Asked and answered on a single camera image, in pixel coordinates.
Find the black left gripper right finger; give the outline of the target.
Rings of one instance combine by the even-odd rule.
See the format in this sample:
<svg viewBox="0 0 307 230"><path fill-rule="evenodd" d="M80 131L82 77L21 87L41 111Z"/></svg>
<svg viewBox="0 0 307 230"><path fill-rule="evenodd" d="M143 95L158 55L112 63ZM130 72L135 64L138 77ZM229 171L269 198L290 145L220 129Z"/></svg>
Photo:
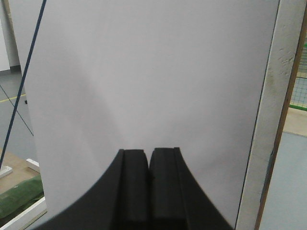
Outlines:
<svg viewBox="0 0 307 230"><path fill-rule="evenodd" d="M231 230L186 165L180 148L155 148L151 175L152 230Z"/></svg>

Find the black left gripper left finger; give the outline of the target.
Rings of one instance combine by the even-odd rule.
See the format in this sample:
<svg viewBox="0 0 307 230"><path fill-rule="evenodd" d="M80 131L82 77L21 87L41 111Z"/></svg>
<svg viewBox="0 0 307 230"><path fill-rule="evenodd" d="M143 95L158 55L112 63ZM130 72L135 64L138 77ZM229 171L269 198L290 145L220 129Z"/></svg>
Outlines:
<svg viewBox="0 0 307 230"><path fill-rule="evenodd" d="M146 230L148 161L141 149L119 150L98 181L39 230Z"/></svg>

